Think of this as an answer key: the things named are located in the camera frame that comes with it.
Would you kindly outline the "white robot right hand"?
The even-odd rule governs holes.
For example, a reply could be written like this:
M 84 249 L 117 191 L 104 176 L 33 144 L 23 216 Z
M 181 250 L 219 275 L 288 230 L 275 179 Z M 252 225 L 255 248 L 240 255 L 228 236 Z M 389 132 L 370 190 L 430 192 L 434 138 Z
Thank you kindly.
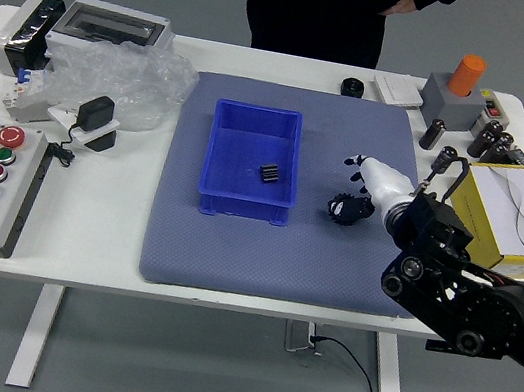
M 376 158 L 354 155 L 344 160 L 348 166 L 357 166 L 352 182 L 362 181 L 372 204 L 379 211 L 382 223 L 392 233 L 394 223 L 414 199 L 414 187 L 405 174 Z

